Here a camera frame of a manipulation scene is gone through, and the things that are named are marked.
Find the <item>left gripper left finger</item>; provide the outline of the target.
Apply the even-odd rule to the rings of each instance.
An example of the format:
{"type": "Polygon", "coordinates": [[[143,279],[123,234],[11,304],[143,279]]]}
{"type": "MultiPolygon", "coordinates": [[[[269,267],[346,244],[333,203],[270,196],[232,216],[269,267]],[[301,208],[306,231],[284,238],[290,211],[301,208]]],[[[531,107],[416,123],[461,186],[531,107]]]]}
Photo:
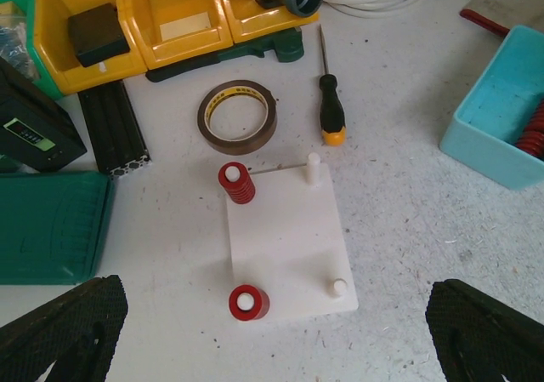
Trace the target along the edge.
{"type": "Polygon", "coordinates": [[[104,381],[127,314],[119,276],[86,281],[1,327],[1,380],[104,381]]]}

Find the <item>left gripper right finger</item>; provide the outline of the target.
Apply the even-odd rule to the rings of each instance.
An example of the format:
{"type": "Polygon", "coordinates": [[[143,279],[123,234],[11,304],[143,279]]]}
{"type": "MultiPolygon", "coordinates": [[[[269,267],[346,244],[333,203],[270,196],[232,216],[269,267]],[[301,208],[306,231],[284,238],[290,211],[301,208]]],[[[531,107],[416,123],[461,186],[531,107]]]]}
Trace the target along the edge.
{"type": "Polygon", "coordinates": [[[497,299],[435,282],[425,317],[446,380],[543,380],[543,325],[497,299]]]}

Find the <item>red large spring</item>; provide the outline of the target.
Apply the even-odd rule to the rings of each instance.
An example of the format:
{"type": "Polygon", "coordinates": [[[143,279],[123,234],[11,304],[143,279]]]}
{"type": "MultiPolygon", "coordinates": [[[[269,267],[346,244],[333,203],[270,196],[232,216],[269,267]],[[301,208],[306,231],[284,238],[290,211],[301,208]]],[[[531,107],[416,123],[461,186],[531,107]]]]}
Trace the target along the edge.
{"type": "Polygon", "coordinates": [[[236,287],[229,296],[229,311],[242,322],[264,318],[269,312],[269,305],[269,296],[261,288],[250,284],[236,287]]]}
{"type": "Polygon", "coordinates": [[[255,197],[255,185],[246,166],[240,162],[223,165],[218,172],[218,182],[236,204],[247,204],[255,197]]]}

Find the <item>teal plastic spring tray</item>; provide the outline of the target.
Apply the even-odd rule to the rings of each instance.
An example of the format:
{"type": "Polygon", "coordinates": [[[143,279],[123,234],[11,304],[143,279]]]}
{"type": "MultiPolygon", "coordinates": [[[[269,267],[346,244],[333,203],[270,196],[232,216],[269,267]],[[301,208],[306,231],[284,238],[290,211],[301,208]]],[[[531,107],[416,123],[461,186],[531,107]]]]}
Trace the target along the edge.
{"type": "Polygon", "coordinates": [[[439,148],[511,190],[543,181],[543,161],[514,146],[543,99],[543,34],[515,26],[454,112],[439,148]]]}

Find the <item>black orange screwdriver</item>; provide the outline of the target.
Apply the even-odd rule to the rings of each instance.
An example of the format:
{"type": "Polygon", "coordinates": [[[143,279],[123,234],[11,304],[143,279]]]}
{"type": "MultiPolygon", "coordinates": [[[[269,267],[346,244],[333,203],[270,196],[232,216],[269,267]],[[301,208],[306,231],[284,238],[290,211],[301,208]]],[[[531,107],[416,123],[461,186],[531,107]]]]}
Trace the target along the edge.
{"type": "Polygon", "coordinates": [[[324,142],[329,146],[340,146],[346,140],[345,113],[337,94],[337,78],[329,72],[326,53],[326,39],[322,26],[319,27],[320,51],[323,75],[319,80],[321,91],[320,128],[324,142]]]}

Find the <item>canvas work glove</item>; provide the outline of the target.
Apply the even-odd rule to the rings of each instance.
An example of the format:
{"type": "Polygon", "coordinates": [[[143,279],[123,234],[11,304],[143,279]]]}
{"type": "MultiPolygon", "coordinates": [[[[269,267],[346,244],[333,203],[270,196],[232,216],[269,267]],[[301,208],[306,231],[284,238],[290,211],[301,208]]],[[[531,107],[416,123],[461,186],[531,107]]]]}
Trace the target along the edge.
{"type": "Polygon", "coordinates": [[[471,0],[460,16],[499,37],[515,26],[543,32],[543,0],[471,0]]]}

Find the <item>red spring in tray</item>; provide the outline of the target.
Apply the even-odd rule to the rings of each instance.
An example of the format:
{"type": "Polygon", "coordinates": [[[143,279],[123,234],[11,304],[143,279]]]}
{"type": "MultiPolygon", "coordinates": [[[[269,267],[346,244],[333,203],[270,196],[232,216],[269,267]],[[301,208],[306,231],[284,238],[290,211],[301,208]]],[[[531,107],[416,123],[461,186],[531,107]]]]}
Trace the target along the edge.
{"type": "Polygon", "coordinates": [[[544,113],[543,100],[537,105],[532,117],[525,125],[515,146],[529,155],[542,159],[544,152],[544,113]]]}

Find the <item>black aluminium extrusion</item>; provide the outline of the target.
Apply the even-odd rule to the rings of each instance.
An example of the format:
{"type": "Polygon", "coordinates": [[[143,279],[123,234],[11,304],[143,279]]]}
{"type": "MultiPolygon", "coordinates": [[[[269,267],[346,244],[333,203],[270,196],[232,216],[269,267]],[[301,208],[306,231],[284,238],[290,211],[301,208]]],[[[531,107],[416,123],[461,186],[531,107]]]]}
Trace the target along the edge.
{"type": "Polygon", "coordinates": [[[101,173],[118,178],[151,163],[122,81],[83,90],[78,99],[101,173]]]}

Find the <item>brown tape roll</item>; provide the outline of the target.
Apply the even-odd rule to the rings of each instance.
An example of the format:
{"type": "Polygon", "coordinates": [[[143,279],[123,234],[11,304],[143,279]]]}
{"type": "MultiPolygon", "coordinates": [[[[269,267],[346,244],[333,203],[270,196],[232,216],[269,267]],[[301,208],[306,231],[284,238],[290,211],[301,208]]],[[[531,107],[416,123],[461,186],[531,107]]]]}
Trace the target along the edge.
{"type": "Polygon", "coordinates": [[[212,89],[197,112],[197,126],[216,151],[231,156],[266,145],[277,125],[276,99],[259,83],[234,80],[212,89]]]}

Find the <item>black box in bin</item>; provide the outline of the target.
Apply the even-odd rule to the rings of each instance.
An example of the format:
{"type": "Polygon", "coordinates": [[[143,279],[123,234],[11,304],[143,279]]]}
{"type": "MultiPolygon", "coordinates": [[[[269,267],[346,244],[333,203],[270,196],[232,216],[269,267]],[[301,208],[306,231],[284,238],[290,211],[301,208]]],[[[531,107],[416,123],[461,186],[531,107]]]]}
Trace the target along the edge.
{"type": "Polygon", "coordinates": [[[67,23],[75,56],[83,67],[130,51],[116,7],[111,3],[72,15],[67,23]]]}

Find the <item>yellow storage bin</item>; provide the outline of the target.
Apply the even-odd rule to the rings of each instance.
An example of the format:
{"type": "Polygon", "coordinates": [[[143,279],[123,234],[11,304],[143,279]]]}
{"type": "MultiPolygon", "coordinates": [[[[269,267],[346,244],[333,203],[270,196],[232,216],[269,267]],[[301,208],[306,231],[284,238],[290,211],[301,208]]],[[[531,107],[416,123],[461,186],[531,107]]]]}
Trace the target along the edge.
{"type": "Polygon", "coordinates": [[[317,21],[258,0],[35,0],[34,46],[64,95],[181,60],[230,48],[317,21]],[[69,19],[107,5],[116,9],[128,51],[84,66],[69,36],[69,19]]]}

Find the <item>green storage bin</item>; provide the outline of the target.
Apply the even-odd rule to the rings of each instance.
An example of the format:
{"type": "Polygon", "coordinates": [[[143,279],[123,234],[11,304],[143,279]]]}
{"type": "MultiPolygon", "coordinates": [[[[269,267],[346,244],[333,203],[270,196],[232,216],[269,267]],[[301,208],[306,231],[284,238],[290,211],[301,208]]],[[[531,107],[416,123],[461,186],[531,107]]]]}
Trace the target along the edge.
{"type": "Polygon", "coordinates": [[[1,58],[53,100],[63,97],[34,46],[35,0],[1,0],[1,58]]]}

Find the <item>green pipe wrench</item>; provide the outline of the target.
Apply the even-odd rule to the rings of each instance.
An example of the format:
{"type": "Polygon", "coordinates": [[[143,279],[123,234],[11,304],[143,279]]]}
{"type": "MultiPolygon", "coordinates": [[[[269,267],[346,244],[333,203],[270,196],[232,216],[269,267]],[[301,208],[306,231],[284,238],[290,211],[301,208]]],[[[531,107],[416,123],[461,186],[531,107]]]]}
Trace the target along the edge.
{"type": "Polygon", "coordinates": [[[159,83],[171,77],[214,66],[223,61],[233,60],[244,56],[264,58],[265,53],[273,51],[280,63],[292,63],[304,56],[303,34],[300,27],[293,27],[257,37],[244,43],[235,43],[233,46],[208,54],[198,55],[181,60],[167,66],[148,70],[145,77],[152,83],[159,83]]]}

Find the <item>white peg base plate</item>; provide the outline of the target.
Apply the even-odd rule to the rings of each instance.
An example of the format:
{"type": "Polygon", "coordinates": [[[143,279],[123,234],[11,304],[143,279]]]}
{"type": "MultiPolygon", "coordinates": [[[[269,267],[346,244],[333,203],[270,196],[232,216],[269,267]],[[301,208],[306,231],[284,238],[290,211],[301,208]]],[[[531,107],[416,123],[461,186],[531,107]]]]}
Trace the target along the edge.
{"type": "Polygon", "coordinates": [[[311,153],[303,166],[250,176],[256,194],[249,203],[236,204],[225,191],[234,289],[250,284],[269,296],[267,315],[249,322],[356,310],[327,164],[311,153]]]}

